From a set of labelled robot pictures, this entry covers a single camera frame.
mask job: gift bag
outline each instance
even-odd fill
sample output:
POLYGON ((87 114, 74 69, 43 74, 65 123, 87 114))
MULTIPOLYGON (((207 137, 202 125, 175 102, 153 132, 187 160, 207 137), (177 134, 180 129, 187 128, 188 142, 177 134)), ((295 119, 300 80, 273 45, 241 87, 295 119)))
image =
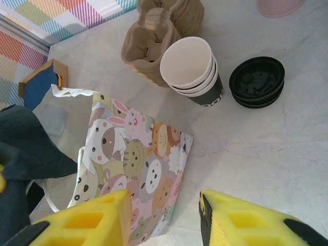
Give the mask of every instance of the gift bag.
POLYGON ((193 137, 99 93, 88 128, 69 207, 129 189, 130 246, 166 233, 193 137))

